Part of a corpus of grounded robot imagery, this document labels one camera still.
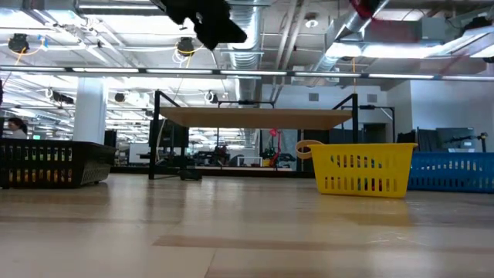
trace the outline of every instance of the wooden tabletop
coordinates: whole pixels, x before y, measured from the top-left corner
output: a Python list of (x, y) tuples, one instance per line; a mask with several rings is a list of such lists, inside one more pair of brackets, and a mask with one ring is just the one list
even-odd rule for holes
[(163, 107), (161, 115), (185, 127), (329, 130), (351, 118), (347, 110)]

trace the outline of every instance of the black basket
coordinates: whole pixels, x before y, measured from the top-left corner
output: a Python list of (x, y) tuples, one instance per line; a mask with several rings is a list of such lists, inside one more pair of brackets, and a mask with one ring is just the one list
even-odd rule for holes
[(0, 187), (76, 188), (102, 181), (115, 151), (87, 142), (0, 139)]

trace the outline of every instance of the blue basket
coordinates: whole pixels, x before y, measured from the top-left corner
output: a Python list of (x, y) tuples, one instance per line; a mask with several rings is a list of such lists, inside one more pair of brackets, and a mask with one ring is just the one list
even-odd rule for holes
[(408, 190), (494, 193), (494, 153), (414, 153)]

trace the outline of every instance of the white column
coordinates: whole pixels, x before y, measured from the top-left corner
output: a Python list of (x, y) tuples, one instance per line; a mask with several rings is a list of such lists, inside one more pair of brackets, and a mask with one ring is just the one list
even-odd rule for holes
[(74, 141), (104, 144), (108, 89), (103, 78), (79, 78)]

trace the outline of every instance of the ceiling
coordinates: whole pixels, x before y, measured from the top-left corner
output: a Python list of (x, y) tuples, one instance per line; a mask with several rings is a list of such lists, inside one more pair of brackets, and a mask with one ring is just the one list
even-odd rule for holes
[[(276, 56), (282, 40), (286, 18), (290, 8), (290, 0), (261, 1), (261, 55), (260, 69), (273, 70)], [(391, 0), (384, 10), (376, 15), (377, 19), (394, 21), (418, 21), (424, 16), (444, 17), (460, 16), (480, 8), (488, 8), (492, 1), (407, 1)], [(80, 5), (140, 5), (149, 6), (146, 0), (140, 1), (80, 1)], [(292, 51), (288, 69), (294, 66), (312, 66), (326, 52), (325, 35), (331, 20), (337, 19), (347, 11), (348, 1), (312, 0), (306, 8), (306, 14), (314, 13), (318, 25), (308, 28), (300, 26), (296, 37), (295, 49)], [(201, 43), (194, 40), (198, 49), (186, 60), (176, 51), (176, 44), (181, 37), (195, 38), (193, 25), (186, 22), (184, 26), (174, 24), (159, 10), (134, 9), (132, 12), (118, 9), (85, 8), (81, 9), (83, 20), (65, 15), (53, 16), (44, 21), (21, 11), (0, 9), (0, 64), (23, 66), (106, 66), (106, 67), (148, 67), (173, 68), (190, 67), (204, 69), (231, 68), (231, 59), (227, 45), (220, 45), (211, 52), (201, 48)], [(74, 24), (75, 29), (53, 27), (53, 24)], [(7, 47), (8, 40), (14, 33), (29, 35), (30, 51), (19, 57)], [(389, 36), (401, 34), (390, 33)], [(375, 59), (357, 57), (351, 61), (340, 60), (337, 68), (343, 72), (356, 70), (365, 73), (479, 73), (486, 69), (481, 59)], [(5, 103), (21, 106), (59, 106), (49, 99), (50, 92), (56, 91), (72, 97), (76, 101), (77, 77), (75, 76), (38, 76), (29, 74), (11, 74), (0, 72), (0, 78), (8, 83), (5, 85)], [(110, 90), (108, 104), (108, 124), (131, 126), (126, 128), (127, 139), (141, 141), (147, 136), (148, 126), (145, 122), (150, 118), (144, 111), (124, 111), (128, 107), (152, 108), (152, 93), (159, 89), (175, 99), (182, 106), (210, 106), (206, 100), (209, 91), (217, 93), (221, 99), (237, 100), (235, 87), (238, 80), (234, 79), (180, 79), (180, 78), (144, 78), (144, 77), (107, 77)], [(340, 80), (339, 86), (353, 84), (353, 80)], [(392, 84), (386, 80), (362, 80), (362, 85), (386, 87)], [(133, 96), (125, 103), (114, 99), (116, 93), (132, 93)], [(66, 110), (28, 109), (18, 116), (30, 119), (39, 118), (41, 125), (46, 124), (54, 131), (58, 129), (68, 138), (72, 129), (73, 108)], [(54, 122), (53, 118), (67, 120)], [(140, 127), (132, 127), (130, 123), (143, 121)]]

